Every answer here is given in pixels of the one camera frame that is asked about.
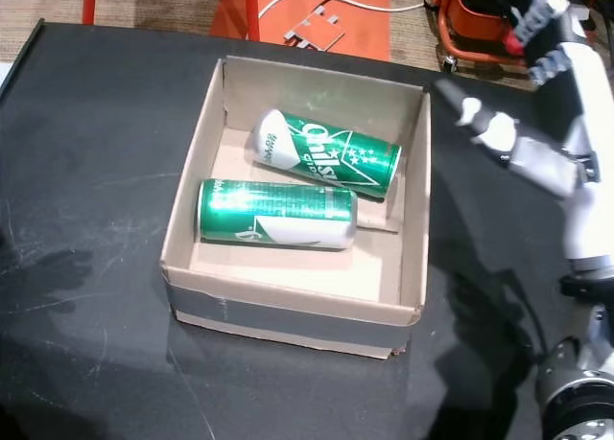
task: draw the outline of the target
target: aluminum can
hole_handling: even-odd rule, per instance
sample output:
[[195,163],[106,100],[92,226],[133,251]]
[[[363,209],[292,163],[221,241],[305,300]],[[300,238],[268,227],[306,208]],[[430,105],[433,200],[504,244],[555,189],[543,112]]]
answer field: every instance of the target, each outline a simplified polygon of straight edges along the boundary
[[269,111],[252,132],[256,161],[383,199],[401,147],[354,130]]
[[347,248],[356,194],[334,186],[205,179],[197,224],[206,241]]

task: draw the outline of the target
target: orange table leg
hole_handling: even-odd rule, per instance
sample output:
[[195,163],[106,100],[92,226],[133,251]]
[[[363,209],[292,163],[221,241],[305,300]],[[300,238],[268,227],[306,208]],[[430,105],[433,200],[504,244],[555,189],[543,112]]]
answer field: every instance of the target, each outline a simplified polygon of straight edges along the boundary
[[82,23],[84,25],[94,24],[94,12],[96,11],[96,0],[83,0]]
[[248,15],[249,40],[260,40],[260,27],[258,25],[258,0],[246,0]]

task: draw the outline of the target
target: gray tape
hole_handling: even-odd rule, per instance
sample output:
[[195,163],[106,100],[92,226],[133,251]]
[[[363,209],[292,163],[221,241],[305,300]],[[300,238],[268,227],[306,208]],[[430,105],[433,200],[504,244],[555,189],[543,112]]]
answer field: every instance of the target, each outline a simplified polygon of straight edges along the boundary
[[173,307],[182,313],[242,327],[396,349],[405,346],[410,327],[364,322],[302,313],[258,304],[221,299],[208,294],[168,286]]

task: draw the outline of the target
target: white cable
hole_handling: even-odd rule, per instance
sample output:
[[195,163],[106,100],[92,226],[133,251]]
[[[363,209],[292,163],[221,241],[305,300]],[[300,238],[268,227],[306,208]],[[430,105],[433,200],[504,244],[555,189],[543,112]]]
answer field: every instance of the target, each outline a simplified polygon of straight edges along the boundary
[[[283,1],[283,0],[270,1],[270,3],[267,4],[266,7],[258,13],[258,19],[262,18],[264,14],[267,13],[270,9],[272,9],[275,6],[275,4],[277,4],[279,1]],[[424,6],[424,4],[416,4],[414,6],[398,7],[396,9],[387,9],[385,7],[370,6],[369,4],[363,4],[362,2],[356,2],[353,0],[338,0],[338,1],[344,2],[345,4],[349,4],[351,6],[360,7],[361,9],[367,9],[368,11],[388,12],[388,13],[409,12],[409,11],[414,11]]]

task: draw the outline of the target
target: beige carpet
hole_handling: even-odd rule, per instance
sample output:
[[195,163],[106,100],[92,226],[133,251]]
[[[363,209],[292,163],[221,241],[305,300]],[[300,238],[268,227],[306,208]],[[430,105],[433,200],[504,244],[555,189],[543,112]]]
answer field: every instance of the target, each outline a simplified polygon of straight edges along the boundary
[[[422,0],[391,0],[393,7],[419,2]],[[206,35],[217,5],[218,0],[97,0],[96,24]],[[14,59],[40,17],[79,23],[81,10],[82,0],[0,0],[0,61]],[[426,10],[391,15],[392,61],[439,69],[441,49],[433,19],[433,13]],[[597,48],[606,57],[605,32],[601,21],[598,25],[601,32]],[[459,73],[523,88],[530,86],[524,70],[514,67],[462,62]]]

